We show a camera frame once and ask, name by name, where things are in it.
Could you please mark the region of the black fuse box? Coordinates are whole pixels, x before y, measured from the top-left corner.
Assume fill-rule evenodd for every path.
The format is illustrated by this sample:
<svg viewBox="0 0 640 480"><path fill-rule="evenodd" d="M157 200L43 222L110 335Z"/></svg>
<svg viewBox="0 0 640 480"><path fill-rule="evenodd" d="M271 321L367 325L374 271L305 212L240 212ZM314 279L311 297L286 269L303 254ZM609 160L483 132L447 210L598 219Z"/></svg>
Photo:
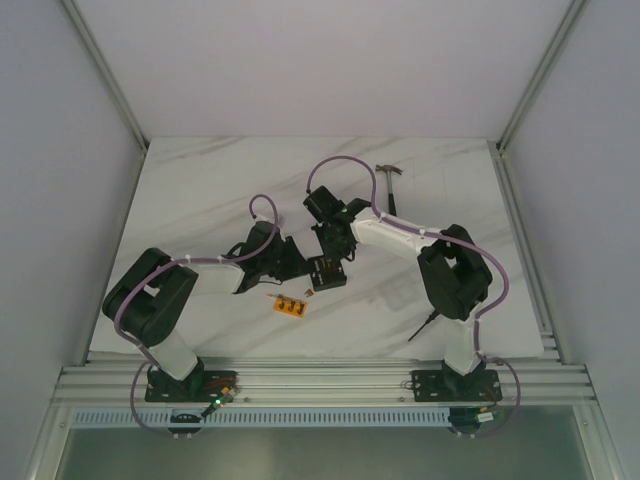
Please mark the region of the black fuse box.
<svg viewBox="0 0 640 480"><path fill-rule="evenodd" d="M308 259L308 266L314 292L340 288L347 283L347 276L340 260L316 256Z"/></svg>

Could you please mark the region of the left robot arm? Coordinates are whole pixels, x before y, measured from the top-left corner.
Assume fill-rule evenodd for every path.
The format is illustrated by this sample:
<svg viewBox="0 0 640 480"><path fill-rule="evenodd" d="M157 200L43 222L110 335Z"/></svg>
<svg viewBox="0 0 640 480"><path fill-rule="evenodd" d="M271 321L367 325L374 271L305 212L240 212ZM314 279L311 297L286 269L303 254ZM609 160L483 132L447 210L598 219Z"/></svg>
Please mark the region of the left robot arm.
<svg viewBox="0 0 640 480"><path fill-rule="evenodd" d="M204 390L204 367L176 330L198 280L215 293L243 294L269 277L284 283L309 273L294 239L269 221L257 221L245 241L215 258L174 259L148 248L106 295L103 314L116 333L168 376L168 389L182 402Z"/></svg>

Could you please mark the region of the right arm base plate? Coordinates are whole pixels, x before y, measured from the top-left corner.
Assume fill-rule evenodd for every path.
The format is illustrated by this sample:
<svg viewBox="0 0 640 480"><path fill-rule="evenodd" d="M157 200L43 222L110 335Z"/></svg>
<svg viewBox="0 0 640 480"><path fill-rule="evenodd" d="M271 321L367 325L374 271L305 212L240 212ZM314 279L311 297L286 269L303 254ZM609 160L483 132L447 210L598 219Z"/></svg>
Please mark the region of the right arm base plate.
<svg viewBox="0 0 640 480"><path fill-rule="evenodd" d="M503 399L498 373L480 370L460 375L445 368L414 370L410 374L414 400L422 403L499 402Z"/></svg>

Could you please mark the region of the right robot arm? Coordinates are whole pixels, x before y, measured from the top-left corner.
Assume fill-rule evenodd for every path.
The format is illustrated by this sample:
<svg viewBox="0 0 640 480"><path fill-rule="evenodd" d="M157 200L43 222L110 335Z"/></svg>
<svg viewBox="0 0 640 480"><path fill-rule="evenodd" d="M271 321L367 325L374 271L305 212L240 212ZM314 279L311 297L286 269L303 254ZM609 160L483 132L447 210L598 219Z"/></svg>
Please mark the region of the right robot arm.
<svg viewBox="0 0 640 480"><path fill-rule="evenodd" d="M324 186L309 191L303 205L317 221L312 230L326 257L352 261L356 247L368 245L417 262L434 312L449 320L444 390L456 399L475 391L480 358L471 316L487 299L493 277L468 232L458 225L439 231L406 223L360 198L344 203Z"/></svg>

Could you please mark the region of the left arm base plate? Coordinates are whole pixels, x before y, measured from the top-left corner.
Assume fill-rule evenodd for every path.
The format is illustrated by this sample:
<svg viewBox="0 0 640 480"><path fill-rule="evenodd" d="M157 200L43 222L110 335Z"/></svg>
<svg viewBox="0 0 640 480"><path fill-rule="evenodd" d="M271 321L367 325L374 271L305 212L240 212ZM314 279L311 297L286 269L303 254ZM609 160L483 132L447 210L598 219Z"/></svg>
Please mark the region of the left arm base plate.
<svg viewBox="0 0 640 480"><path fill-rule="evenodd" d="M145 401L149 403L207 403L223 395L237 381L236 371L204 370L178 381L161 370L147 372Z"/></svg>

